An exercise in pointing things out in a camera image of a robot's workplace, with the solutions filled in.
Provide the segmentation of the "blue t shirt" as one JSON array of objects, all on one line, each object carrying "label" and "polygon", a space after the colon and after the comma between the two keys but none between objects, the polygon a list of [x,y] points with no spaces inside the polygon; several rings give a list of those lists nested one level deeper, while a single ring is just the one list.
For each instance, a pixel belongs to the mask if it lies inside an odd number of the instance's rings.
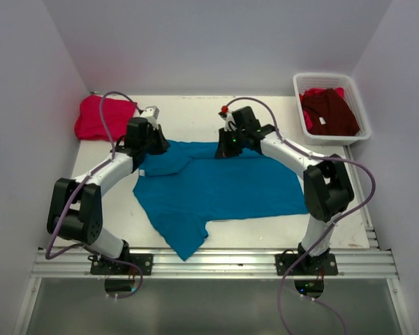
[{"label": "blue t shirt", "polygon": [[133,189],[153,228],[187,260],[208,237],[209,221],[307,214],[297,175],[245,150],[214,157],[215,142],[170,142],[148,155]]}]

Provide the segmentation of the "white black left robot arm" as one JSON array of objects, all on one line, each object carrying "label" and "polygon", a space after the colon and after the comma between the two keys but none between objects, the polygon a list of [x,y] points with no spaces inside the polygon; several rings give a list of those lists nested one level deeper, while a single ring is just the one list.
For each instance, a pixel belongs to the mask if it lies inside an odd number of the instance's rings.
[{"label": "white black left robot arm", "polygon": [[164,154],[169,146],[155,117],[134,117],[103,162],[74,179],[58,179],[47,219],[51,239],[45,258],[51,260],[83,247],[104,258],[126,262],[127,242],[103,227],[102,198],[133,174],[146,156]]}]

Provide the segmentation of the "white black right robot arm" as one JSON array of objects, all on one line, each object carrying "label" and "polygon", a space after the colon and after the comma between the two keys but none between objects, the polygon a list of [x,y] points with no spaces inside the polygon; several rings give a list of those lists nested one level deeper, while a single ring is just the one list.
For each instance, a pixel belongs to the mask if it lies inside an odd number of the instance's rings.
[{"label": "white black right robot arm", "polygon": [[334,219],[344,213],[355,195],[339,156],[322,156],[318,163],[307,149],[287,140],[276,126],[262,126],[250,107],[232,111],[223,106],[219,116],[216,158],[239,156],[245,149],[271,158],[294,172],[303,181],[304,203],[309,222],[298,244],[298,259],[290,266],[308,274],[321,268],[330,253]]}]

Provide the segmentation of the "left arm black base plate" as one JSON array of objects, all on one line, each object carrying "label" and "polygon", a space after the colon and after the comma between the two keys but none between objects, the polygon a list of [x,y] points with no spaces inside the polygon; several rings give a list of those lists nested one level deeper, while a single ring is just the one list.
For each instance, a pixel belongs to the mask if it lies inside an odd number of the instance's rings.
[{"label": "left arm black base plate", "polygon": [[116,262],[97,255],[89,255],[87,259],[91,262],[90,274],[97,276],[150,276],[154,264],[154,256],[151,253],[130,253],[124,264],[122,260]]}]

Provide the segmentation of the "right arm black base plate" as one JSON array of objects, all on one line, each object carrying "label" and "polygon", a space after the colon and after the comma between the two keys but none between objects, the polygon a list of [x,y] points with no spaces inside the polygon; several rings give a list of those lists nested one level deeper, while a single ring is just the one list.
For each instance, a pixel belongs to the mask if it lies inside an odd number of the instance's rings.
[{"label": "right arm black base plate", "polygon": [[[274,255],[278,276],[283,276],[288,268],[300,257],[299,253],[288,249]],[[289,272],[289,276],[336,276],[339,274],[335,255],[330,251],[319,256],[306,256]]]}]

